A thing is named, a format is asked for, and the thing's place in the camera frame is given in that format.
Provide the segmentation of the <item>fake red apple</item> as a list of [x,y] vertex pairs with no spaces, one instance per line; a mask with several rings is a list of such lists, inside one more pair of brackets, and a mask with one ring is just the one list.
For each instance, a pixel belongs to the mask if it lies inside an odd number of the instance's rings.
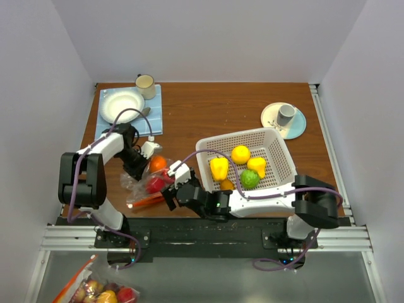
[[146,183],[146,192],[155,194],[165,187],[165,181],[159,177],[151,177]]

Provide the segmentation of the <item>clear zip top bag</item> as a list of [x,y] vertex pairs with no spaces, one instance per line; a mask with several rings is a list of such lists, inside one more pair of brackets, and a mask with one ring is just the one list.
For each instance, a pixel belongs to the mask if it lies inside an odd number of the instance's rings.
[[172,159],[169,158],[166,158],[166,160],[167,160],[167,167],[155,173],[150,173],[148,164],[140,181],[136,181],[126,172],[121,174],[120,176],[121,186],[124,189],[130,191],[129,196],[126,198],[126,204],[129,209],[135,209],[143,206],[164,202],[161,192],[157,192],[155,194],[148,194],[146,192],[146,183],[151,177],[162,178],[165,181],[165,187],[174,183],[174,181],[167,174],[169,166],[172,165],[174,162]]

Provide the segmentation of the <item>small fake brown orange fruit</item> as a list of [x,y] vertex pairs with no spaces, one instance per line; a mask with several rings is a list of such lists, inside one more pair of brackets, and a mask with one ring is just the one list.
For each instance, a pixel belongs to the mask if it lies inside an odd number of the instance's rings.
[[220,189],[222,191],[228,191],[228,190],[233,191],[235,189],[235,186],[232,181],[225,179],[220,182]]

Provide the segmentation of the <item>fake yellow pepper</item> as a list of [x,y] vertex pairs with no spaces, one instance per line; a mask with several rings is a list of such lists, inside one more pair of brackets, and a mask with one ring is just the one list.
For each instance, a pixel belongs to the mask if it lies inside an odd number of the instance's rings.
[[226,158],[213,158],[210,161],[210,171],[215,182],[224,181],[229,171],[229,161]]

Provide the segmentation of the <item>fake yellow lemon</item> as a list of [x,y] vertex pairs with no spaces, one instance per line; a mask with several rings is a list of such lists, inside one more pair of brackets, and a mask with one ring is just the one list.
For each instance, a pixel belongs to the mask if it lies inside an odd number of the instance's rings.
[[232,161],[237,165],[244,165],[251,157],[249,148],[245,145],[239,145],[233,148],[231,153]]

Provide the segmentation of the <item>fake yellow pear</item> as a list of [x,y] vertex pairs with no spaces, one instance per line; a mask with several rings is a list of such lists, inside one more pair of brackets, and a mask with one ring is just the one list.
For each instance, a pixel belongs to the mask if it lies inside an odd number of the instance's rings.
[[263,157],[250,158],[247,161],[247,168],[257,172],[259,178],[263,179],[266,175],[266,160]]

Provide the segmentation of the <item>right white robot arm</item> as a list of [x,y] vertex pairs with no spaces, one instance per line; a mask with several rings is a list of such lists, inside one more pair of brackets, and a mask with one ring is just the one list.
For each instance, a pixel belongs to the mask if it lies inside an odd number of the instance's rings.
[[186,207],[199,217],[227,222],[260,213],[292,213],[281,233],[283,244],[297,247],[314,229],[336,229],[339,202],[336,189],[308,175],[296,175],[292,182],[268,189],[240,193],[238,190],[207,191],[199,180],[174,182],[165,187],[162,196],[170,210]]

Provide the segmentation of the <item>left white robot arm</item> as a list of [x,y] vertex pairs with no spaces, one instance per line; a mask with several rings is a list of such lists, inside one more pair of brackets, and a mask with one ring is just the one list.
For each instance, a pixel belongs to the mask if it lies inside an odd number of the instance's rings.
[[137,130],[129,123],[111,126],[86,148],[66,152],[59,168],[59,201],[69,206],[67,221],[73,223],[84,215],[92,219],[116,247],[141,245],[131,235],[128,219],[107,198],[105,164],[112,158],[122,161],[124,170],[140,180],[151,157],[160,148],[149,136],[140,149],[133,143]]

